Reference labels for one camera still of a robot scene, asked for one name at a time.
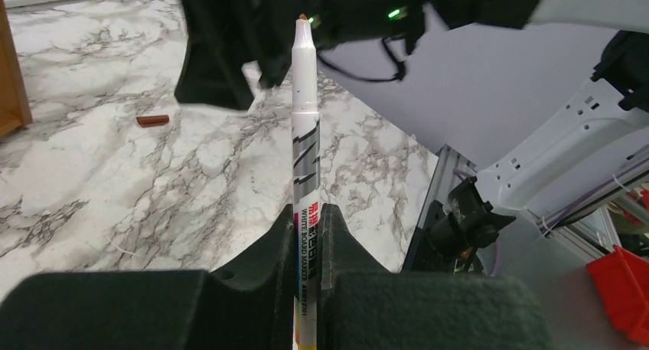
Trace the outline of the brown pen cap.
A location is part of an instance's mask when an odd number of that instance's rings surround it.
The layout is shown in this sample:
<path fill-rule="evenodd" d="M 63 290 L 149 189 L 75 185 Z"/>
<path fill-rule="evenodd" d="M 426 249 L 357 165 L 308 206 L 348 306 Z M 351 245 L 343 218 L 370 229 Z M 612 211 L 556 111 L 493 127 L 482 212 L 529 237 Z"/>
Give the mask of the brown pen cap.
<path fill-rule="evenodd" d="M 168 115 L 137 116 L 135 120 L 137 124 L 142 128 L 148 128 L 155 126 L 164 126 L 170 122 L 170 117 Z"/>

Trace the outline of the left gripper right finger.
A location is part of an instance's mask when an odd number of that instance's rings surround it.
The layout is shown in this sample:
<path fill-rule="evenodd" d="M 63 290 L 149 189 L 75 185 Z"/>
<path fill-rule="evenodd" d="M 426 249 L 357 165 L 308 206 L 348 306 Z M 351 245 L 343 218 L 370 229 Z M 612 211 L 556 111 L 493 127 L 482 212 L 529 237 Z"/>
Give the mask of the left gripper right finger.
<path fill-rule="evenodd" d="M 391 273 L 341 209 L 321 209 L 320 349 L 551 349 L 531 291 L 510 277 Z"/>

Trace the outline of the white marker yellow end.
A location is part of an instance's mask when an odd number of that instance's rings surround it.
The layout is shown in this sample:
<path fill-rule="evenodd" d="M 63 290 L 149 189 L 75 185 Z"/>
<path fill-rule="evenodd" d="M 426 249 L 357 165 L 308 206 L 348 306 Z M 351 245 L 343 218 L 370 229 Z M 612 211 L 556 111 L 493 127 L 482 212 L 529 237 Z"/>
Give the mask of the white marker yellow end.
<path fill-rule="evenodd" d="M 316 49 L 311 20 L 295 21 L 292 45 L 292 214 L 296 236 L 297 292 L 295 342 L 299 349 L 317 348 L 317 309 L 321 264 L 318 262 L 320 221 L 320 113 Z"/>

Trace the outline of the wooden shelf rack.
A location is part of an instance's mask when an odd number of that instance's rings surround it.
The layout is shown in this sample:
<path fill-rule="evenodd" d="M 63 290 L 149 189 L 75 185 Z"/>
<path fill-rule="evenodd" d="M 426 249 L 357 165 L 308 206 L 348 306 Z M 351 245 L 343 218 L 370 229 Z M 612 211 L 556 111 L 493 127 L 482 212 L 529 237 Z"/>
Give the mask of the wooden shelf rack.
<path fill-rule="evenodd" d="M 4 0 L 1 0 L 1 136 L 33 121 Z"/>

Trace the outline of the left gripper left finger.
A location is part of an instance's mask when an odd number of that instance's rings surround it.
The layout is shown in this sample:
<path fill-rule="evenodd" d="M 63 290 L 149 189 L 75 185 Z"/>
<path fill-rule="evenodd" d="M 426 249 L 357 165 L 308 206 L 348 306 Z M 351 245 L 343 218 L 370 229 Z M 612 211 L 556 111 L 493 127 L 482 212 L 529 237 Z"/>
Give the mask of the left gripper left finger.
<path fill-rule="evenodd" d="M 290 349 L 292 209 L 214 272 L 41 273 L 1 304 L 3 349 Z"/>

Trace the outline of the red plastic bin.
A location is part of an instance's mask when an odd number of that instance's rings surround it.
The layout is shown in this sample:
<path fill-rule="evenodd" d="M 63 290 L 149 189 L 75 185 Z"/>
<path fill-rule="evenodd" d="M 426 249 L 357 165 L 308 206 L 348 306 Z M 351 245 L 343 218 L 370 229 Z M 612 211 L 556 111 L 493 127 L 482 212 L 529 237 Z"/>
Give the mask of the red plastic bin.
<path fill-rule="evenodd" d="M 586 264 L 612 327 L 648 345 L 648 261 L 618 245 Z"/>

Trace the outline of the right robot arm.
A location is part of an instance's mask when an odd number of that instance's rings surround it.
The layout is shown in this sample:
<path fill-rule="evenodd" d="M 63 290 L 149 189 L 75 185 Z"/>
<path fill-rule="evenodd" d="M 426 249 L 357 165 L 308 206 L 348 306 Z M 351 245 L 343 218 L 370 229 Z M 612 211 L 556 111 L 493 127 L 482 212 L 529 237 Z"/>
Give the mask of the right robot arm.
<path fill-rule="evenodd" d="M 248 110 L 243 75 L 255 61 L 260 85 L 292 78 L 295 201 L 319 187 L 317 70 L 321 51 L 377 39 L 414 52 L 425 5 L 450 29 L 470 24 L 521 29 L 545 21 L 618 29 L 579 92 L 508 155 L 468 176 L 438 201 L 409 245 L 405 271 L 448 272 L 466 250 L 487 247 L 516 212 L 583 157 L 648 125 L 648 0 L 180 0 L 188 46 L 174 95 L 181 104 Z"/>

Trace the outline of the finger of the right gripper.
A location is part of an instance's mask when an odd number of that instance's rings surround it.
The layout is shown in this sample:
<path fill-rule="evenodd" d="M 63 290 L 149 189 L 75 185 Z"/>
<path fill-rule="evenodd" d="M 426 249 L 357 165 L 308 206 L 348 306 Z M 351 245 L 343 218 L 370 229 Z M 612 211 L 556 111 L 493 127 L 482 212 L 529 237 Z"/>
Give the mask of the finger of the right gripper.
<path fill-rule="evenodd" d="M 261 0 L 180 0 L 188 33 L 174 95 L 182 105 L 248 110 L 255 96 L 242 66 L 256 59 L 253 11 Z"/>

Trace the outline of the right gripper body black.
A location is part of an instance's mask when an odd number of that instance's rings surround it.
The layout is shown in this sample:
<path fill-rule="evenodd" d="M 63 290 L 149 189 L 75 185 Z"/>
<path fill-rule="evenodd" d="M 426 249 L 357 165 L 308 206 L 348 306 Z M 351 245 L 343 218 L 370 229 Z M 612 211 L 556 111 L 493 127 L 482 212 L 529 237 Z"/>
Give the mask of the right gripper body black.
<path fill-rule="evenodd" d="M 470 24 L 521 29 L 541 0 L 243 0 L 251 11 L 264 88 L 279 85 L 291 65 L 295 20 L 311 22 L 315 46 L 326 51 L 355 41 L 402 40 L 406 55 L 426 31 L 431 6 L 448 29 Z"/>

